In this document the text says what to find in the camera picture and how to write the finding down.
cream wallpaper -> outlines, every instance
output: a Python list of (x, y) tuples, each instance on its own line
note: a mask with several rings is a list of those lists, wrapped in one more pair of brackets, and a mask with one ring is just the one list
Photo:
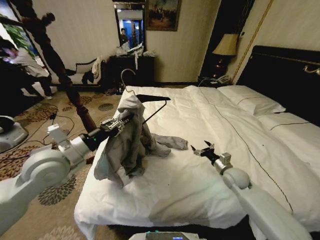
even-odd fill
[[(238, 44), (238, 55), (228, 66), (227, 74), (233, 76), (251, 37), (270, 0), (255, 0), (246, 24), (245, 35)], [(274, 0), (245, 59), (236, 73), (241, 75), (255, 45), (320, 51), (319, 0)]]
[(148, 51), (157, 53), (158, 82), (196, 82), (220, 0), (182, 0), (178, 30), (147, 31)]
[[(195, 82), (200, 73), (220, 0), (182, 0), (178, 31), (147, 31), (149, 51), (157, 54), (157, 82)], [(65, 67), (115, 54), (119, 45), (111, 0), (33, 0), (38, 16), (52, 12), (51, 44)]]

gray cloth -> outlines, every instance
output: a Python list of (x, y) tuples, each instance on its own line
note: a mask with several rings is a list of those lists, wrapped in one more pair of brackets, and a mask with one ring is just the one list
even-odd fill
[(150, 133), (143, 118), (145, 107), (136, 96), (125, 99), (119, 106), (122, 120), (133, 114), (133, 118), (117, 137), (110, 137), (95, 168), (94, 177), (98, 180), (109, 179), (121, 187), (128, 181), (125, 176), (138, 176), (144, 173), (142, 158), (148, 154), (166, 157), (171, 149), (188, 149), (188, 142), (180, 137), (160, 136)]

mirror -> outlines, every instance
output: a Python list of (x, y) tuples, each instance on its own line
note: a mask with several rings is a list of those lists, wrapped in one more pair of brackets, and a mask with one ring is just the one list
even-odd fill
[(144, 8), (144, 3), (115, 2), (114, 12), (120, 46), (128, 42), (132, 49), (142, 43), (144, 50), (146, 49)]

telephone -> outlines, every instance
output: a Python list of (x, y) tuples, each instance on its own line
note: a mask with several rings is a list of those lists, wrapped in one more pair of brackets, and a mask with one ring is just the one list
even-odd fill
[(231, 77), (229, 77), (228, 75), (223, 75), (221, 77), (219, 77), (218, 79), (213, 78), (213, 77), (202, 77), (201, 78), (201, 82), (199, 83), (198, 87), (200, 87), (200, 85), (204, 82), (204, 81), (208, 81), (210, 82), (212, 85), (214, 84), (231, 84), (232, 80)]

wire hanger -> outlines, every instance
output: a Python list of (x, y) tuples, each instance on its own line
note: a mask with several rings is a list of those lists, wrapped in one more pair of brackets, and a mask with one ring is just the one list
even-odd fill
[(133, 92), (133, 94), (139, 99), (139, 101), (140, 101), (141, 103), (164, 101), (164, 105), (161, 106), (157, 111), (155, 111), (150, 117), (148, 117), (148, 118), (142, 123), (142, 125), (143, 125), (143, 124), (145, 124), (147, 121), (149, 121), (154, 115), (156, 115), (161, 109), (163, 109), (163, 108), (167, 105), (167, 101), (170, 101), (171, 99), (170, 99), (169, 97), (166, 97), (166, 96), (153, 96), (153, 95), (144, 95), (144, 94), (138, 94), (138, 95), (137, 95), (134, 90), (128, 91), (128, 90), (127, 90), (127, 86), (126, 86), (126, 84), (125, 84), (125, 82), (124, 82), (124, 80), (123, 80), (123, 73), (124, 73), (125, 71), (131, 71), (131, 72), (133, 72), (134, 75), (136, 75), (136, 73), (135, 73), (132, 69), (130, 69), (130, 68), (126, 68), (126, 69), (124, 69), (124, 70), (121, 72), (120, 78), (121, 78), (122, 84), (123, 84), (123, 86), (124, 86), (124, 89), (125, 89), (128, 93)]

